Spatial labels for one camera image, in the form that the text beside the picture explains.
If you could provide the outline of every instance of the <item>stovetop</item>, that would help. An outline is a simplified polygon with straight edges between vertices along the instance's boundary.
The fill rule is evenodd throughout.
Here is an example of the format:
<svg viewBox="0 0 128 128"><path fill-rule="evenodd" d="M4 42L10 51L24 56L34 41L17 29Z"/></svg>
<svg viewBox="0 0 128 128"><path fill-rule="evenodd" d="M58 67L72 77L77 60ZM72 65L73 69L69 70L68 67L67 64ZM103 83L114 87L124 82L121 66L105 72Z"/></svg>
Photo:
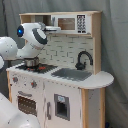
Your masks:
<svg viewBox="0 0 128 128"><path fill-rule="evenodd" d="M47 65L47 64L39 64L38 66L34 66L34 67L27 67L25 65L21 65L16 67L20 70L26 70L29 72L36 72L36 73L46 73L54 68L57 68L57 66L53 66L53 65Z"/></svg>

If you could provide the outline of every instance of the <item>metal pot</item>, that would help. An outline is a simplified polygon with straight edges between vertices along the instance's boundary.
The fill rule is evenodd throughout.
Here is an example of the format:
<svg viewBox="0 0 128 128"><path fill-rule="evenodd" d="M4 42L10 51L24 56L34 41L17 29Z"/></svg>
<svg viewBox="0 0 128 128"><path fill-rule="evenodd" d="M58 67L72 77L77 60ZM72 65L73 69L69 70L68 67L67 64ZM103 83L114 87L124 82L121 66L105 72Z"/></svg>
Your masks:
<svg viewBox="0 0 128 128"><path fill-rule="evenodd" d="M35 58L27 58L25 59L25 65L27 67L34 67L39 65L39 58L35 57Z"/></svg>

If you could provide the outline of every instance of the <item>oven window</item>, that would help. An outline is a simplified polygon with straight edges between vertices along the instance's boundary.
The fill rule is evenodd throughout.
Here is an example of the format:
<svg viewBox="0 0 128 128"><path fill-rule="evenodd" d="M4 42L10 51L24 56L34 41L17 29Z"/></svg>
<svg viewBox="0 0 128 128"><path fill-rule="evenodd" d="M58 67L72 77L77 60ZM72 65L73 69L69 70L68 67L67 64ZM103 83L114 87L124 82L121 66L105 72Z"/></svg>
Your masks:
<svg viewBox="0 0 128 128"><path fill-rule="evenodd" d="M37 116L36 102L22 96L18 96L18 108L26 114Z"/></svg>
<svg viewBox="0 0 128 128"><path fill-rule="evenodd" d="M75 19L58 18L58 27L61 27L61 30L75 30Z"/></svg>

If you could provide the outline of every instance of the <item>wooden countertop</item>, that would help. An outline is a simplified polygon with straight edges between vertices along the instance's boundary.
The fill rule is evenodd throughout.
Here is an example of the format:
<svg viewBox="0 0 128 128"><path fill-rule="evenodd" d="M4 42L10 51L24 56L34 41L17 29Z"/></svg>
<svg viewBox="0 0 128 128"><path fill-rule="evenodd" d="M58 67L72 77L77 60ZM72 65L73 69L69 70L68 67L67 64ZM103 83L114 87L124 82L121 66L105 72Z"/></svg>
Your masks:
<svg viewBox="0 0 128 128"><path fill-rule="evenodd" d="M91 75L90 77L88 77L87 79L85 79L83 81L72 81L72 80L67 80L67 79L51 76L51 73L53 73L61 68L65 68L62 66L58 66L57 68L55 68L45 74L38 74L38 73L28 72L28 71L19 70L19 69L15 68L20 65L22 65L22 64L10 67L7 69L7 71L12 71L15 73L20 73L20 74L32 75L32 76L35 76L38 78L42 78L44 80L56 81L58 83L62 83L62 84L66 84L66 85L74 86L74 87L78 87L78 88L83 88L83 89L103 88L103 87L111 85L114 81L114 77L110 73L107 73L104 71L100 71L96 75Z"/></svg>

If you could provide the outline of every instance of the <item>white robot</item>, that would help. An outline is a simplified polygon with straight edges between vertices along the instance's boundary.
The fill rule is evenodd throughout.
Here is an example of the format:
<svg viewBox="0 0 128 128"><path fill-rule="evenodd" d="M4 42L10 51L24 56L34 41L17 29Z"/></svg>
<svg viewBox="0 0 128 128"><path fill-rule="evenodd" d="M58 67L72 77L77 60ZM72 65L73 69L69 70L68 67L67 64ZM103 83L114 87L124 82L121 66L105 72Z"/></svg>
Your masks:
<svg viewBox="0 0 128 128"><path fill-rule="evenodd" d="M4 60L37 57L47 44L45 33L59 31L59 27L45 26L43 23L21 24L17 29L17 35L28 41L22 49L17 48L12 38L1 37L0 72L4 69ZM0 93L0 128L40 128L40 124L34 115L21 112Z"/></svg>

